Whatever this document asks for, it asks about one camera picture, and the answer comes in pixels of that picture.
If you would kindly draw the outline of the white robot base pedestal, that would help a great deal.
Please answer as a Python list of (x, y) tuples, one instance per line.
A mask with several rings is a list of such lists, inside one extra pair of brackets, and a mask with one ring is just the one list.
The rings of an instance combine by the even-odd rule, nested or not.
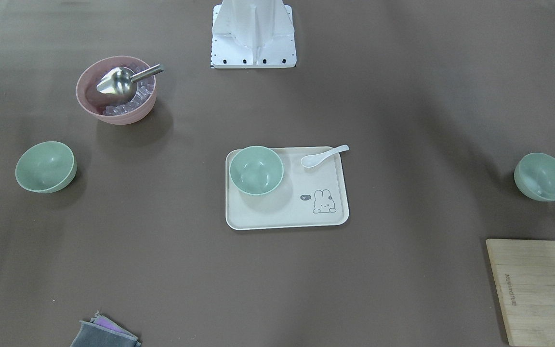
[(297, 65), (291, 6), (281, 0), (223, 0), (212, 11), (210, 66), (215, 69)]

